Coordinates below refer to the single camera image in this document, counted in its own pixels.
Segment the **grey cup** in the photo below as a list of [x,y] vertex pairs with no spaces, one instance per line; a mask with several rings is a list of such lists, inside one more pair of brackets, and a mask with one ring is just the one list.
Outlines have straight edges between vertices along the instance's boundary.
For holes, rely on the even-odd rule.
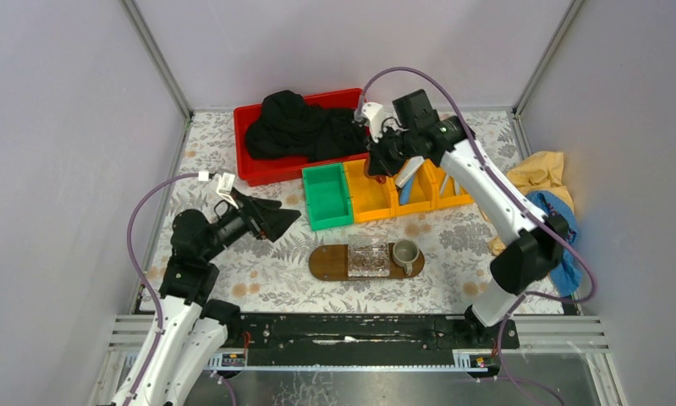
[[393,261],[403,268],[404,274],[411,276],[420,257],[420,249],[414,241],[400,239],[393,244],[392,255]]

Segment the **clear textured glass holder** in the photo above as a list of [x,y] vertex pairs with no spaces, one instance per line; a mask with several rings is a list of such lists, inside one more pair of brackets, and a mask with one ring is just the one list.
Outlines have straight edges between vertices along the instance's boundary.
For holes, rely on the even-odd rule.
[[348,246],[348,279],[385,278],[390,275],[391,256],[385,242]]

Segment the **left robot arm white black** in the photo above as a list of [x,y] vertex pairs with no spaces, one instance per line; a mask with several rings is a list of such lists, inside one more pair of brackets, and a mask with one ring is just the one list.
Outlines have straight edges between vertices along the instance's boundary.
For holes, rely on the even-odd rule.
[[213,259],[245,235],[275,242],[300,218],[279,200],[229,193],[210,222],[202,211],[181,211],[172,223],[172,253],[155,315],[135,363],[112,405],[182,405],[209,359],[241,336],[240,308],[211,297],[219,270]]

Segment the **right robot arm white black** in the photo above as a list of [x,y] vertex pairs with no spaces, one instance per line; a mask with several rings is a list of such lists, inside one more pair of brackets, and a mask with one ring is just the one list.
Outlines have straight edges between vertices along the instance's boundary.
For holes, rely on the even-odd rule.
[[441,119],[423,90],[394,101],[399,129],[387,129],[383,105],[361,101],[358,123],[367,126],[370,152],[367,172],[392,175],[420,156],[441,168],[487,215],[505,250],[490,264],[492,281],[470,306],[464,337],[485,348],[497,338],[497,325],[518,297],[540,281],[563,258],[569,231],[561,215],[550,215],[531,203],[487,156],[459,114]]

